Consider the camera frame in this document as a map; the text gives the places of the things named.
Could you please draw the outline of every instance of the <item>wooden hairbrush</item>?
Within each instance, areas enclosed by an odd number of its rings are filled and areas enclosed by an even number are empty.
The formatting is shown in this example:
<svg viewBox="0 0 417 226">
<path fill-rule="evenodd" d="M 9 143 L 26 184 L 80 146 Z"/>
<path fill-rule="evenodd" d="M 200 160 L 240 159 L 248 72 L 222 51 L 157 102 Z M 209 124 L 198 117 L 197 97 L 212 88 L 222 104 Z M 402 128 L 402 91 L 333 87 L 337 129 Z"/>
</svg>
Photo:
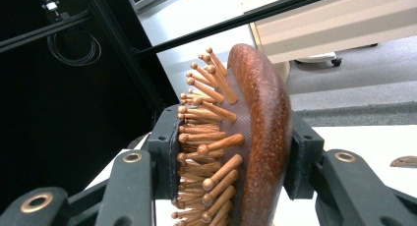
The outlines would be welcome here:
<svg viewBox="0 0 417 226">
<path fill-rule="evenodd" d="M 288 94 L 269 59 L 232 47 L 227 69 L 208 47 L 178 107 L 176 225 L 271 225 L 292 135 Z"/>
</svg>

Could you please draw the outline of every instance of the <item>floor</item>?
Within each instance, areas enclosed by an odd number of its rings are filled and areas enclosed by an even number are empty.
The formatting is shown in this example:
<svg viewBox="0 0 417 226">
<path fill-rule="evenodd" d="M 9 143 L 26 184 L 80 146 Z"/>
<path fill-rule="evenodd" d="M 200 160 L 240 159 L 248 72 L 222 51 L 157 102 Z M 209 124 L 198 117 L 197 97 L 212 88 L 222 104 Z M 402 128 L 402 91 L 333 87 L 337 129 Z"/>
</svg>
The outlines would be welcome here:
<svg viewBox="0 0 417 226">
<path fill-rule="evenodd" d="M 291 62 L 292 109 L 311 126 L 417 124 L 417 36 L 336 56 L 339 67 Z"/>
</svg>

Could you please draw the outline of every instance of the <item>caster wheel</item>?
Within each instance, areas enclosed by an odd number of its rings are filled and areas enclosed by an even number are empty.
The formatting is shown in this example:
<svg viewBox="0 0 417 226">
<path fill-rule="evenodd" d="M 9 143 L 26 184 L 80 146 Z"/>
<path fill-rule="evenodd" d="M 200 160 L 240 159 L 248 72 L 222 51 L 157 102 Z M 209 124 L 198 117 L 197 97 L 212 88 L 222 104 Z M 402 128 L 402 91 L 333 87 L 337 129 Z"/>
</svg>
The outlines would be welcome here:
<svg viewBox="0 0 417 226">
<path fill-rule="evenodd" d="M 338 67 L 341 64 L 341 58 L 336 58 L 334 60 L 331 60 L 331 63 L 335 66 Z"/>
</svg>

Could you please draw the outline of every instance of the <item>white wall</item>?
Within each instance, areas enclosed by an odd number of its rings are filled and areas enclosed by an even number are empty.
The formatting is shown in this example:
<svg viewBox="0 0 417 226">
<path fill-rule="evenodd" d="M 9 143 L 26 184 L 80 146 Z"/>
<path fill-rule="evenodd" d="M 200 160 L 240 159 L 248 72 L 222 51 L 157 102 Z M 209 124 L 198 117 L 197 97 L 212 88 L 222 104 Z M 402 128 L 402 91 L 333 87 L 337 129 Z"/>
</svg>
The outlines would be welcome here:
<svg viewBox="0 0 417 226">
<path fill-rule="evenodd" d="M 138 15 L 150 43 L 174 39 L 198 29 L 207 28 L 243 14 L 242 0 L 168 0 Z M 254 45 L 249 26 L 234 28 L 157 54 L 174 91 L 179 95 L 189 86 L 185 83 L 190 63 L 205 63 L 198 54 L 206 53 L 207 46 L 222 62 L 234 44 Z"/>
</svg>

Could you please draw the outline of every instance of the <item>white tabletop surface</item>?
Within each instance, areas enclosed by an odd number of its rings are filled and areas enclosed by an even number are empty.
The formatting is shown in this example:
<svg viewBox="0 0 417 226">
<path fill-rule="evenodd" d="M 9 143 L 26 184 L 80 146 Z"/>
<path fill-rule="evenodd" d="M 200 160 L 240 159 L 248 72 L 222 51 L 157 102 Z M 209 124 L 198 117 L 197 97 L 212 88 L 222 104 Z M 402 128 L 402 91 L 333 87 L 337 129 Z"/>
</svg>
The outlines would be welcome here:
<svg viewBox="0 0 417 226">
<path fill-rule="evenodd" d="M 417 125 L 317 127 L 314 130 L 325 139 L 325 150 L 346 149 L 362 156 L 387 186 L 417 198 L 417 169 L 389 167 L 397 157 L 417 155 L 414 141 Z M 112 162 L 88 188 L 108 178 L 111 166 Z M 314 199 L 290 200 L 285 190 L 282 190 L 274 223 L 276 226 L 319 225 L 314 205 Z M 170 214 L 175 210 L 169 200 L 157 200 L 157 225 L 173 225 L 176 220 L 171 219 Z"/>
</svg>

